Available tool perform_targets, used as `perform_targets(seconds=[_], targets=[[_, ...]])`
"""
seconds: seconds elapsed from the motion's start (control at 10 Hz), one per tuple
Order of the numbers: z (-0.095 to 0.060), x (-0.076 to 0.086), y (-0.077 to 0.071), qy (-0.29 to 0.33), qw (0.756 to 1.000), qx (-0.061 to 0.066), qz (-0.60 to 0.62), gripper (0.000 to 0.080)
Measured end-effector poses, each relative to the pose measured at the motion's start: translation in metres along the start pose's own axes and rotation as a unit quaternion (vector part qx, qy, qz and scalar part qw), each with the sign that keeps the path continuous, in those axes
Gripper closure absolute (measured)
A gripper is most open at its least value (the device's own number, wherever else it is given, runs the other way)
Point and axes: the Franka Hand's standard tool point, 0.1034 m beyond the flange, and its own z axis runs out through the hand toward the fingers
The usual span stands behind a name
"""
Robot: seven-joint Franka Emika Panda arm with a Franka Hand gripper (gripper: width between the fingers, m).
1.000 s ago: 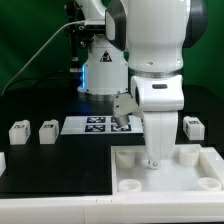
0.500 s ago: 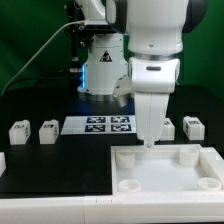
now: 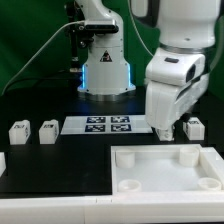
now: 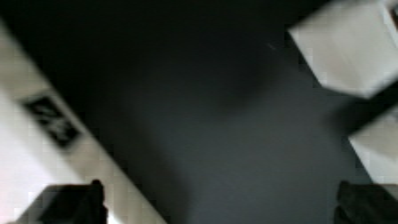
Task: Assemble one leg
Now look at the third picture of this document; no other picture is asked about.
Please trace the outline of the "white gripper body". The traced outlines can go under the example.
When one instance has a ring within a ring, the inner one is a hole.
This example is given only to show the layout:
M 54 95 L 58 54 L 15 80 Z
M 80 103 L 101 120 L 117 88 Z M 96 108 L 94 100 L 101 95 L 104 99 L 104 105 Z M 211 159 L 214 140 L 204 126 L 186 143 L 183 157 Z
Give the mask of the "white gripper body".
M 162 48 L 146 67 L 147 123 L 168 130 L 204 94 L 209 74 L 203 54 L 178 54 Z

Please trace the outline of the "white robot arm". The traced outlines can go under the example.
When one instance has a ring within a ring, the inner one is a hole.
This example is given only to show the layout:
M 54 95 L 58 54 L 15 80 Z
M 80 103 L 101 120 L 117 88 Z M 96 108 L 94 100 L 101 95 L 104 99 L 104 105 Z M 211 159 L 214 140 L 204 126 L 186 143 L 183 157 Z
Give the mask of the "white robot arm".
M 79 67 L 78 92 L 98 99 L 135 90 L 124 58 L 122 17 L 102 0 L 72 0 L 68 16 L 76 43 L 88 50 Z M 207 52 L 215 44 L 215 24 L 224 0 L 129 0 L 130 15 L 159 30 L 159 46 L 145 70 L 145 117 L 157 130 L 167 130 L 206 91 Z

